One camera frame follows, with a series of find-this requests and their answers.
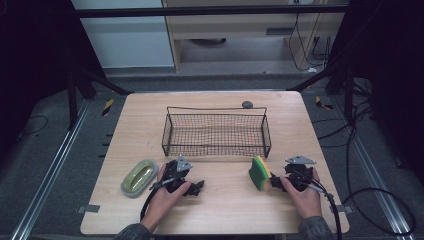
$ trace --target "sponge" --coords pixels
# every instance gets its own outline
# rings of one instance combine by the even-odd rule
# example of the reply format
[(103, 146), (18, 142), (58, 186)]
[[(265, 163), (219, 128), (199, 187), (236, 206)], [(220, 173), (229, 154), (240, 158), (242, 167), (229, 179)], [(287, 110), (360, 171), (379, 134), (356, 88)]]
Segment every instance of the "sponge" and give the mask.
[(260, 156), (252, 159), (252, 167), (249, 170), (250, 178), (259, 191), (264, 190), (265, 181), (271, 177), (271, 172)]
[(156, 177), (158, 166), (152, 160), (139, 162), (121, 183), (122, 192), (129, 198), (136, 198)]

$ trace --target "wire mesh basket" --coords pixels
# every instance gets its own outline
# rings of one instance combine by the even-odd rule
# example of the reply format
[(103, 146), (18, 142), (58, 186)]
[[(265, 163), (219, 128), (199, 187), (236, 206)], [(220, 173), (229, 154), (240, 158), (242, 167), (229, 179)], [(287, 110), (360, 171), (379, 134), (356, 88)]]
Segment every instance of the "wire mesh basket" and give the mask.
[(162, 138), (165, 156), (184, 154), (268, 157), (271, 136), (266, 110), (265, 107), (167, 107)]

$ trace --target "aluminum rail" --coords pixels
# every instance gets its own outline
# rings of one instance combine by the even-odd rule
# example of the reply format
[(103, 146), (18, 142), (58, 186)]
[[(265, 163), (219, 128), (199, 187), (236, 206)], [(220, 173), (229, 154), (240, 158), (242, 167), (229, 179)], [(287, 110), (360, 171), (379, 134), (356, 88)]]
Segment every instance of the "aluminum rail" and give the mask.
[(240, 15), (240, 14), (286, 14), (286, 13), (340, 13), (360, 6), (349, 4), (328, 5), (257, 5), (257, 6), (210, 6), (210, 7), (164, 7), (124, 9), (81, 9), (73, 11), (46, 12), (53, 16), (79, 18), (154, 17), (190, 15)]
[(59, 172), (66, 161), (69, 151), (71, 150), (72, 144), (74, 143), (78, 132), (81, 129), (81, 125), (84, 122), (84, 119), (87, 115), (88, 108), (90, 106), (90, 101), (84, 100), (79, 112), (79, 119), (75, 124), (74, 128), (69, 130), (65, 136), (65, 139), (62, 142), (59, 150), (56, 153), (55, 158), (53, 159), (52, 164), (50, 165), (49, 170), (47, 171), (43, 182), (38, 188), (37, 193), (31, 201), (30, 206), (27, 208), (25, 215), (22, 217), (19, 225), (16, 227), (15, 231), (12, 234), (13, 240), (25, 240), (29, 237), (32, 227), (34, 226), (35, 221), (38, 218), (38, 215), (41, 212), (41, 209), (44, 206), (44, 203), (49, 196), (49, 193), (56, 181)]

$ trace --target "small round object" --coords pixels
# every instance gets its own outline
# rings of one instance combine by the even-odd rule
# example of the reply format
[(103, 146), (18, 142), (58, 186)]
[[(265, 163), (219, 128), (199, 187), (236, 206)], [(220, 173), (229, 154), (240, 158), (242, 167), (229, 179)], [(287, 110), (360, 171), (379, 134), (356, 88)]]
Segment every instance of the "small round object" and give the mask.
[(245, 109), (253, 108), (253, 103), (251, 101), (244, 101), (241, 106)]

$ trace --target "hand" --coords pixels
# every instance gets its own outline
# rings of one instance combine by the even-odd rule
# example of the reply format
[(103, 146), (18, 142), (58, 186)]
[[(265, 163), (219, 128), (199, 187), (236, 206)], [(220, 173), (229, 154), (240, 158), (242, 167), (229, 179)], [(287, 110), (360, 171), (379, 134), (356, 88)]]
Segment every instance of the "hand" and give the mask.
[[(318, 173), (315, 168), (312, 170), (312, 176), (315, 180), (319, 181)], [(314, 216), (322, 216), (320, 195), (317, 191), (306, 188), (303, 192), (299, 192), (287, 178), (280, 178), (281, 183), (293, 200), (297, 212), (303, 220)]]
[[(160, 181), (163, 173), (165, 172), (165, 166), (166, 164), (162, 165), (161, 169), (159, 170), (157, 175), (158, 181)], [(171, 211), (172, 207), (175, 205), (178, 199), (180, 199), (180, 197), (185, 192), (187, 192), (187, 190), (190, 188), (190, 185), (190, 182), (185, 182), (173, 193), (169, 193), (165, 186), (159, 188), (155, 196), (150, 201), (146, 215), (140, 223), (143, 224), (150, 233), (153, 233), (162, 219), (166, 217), (169, 211)]]

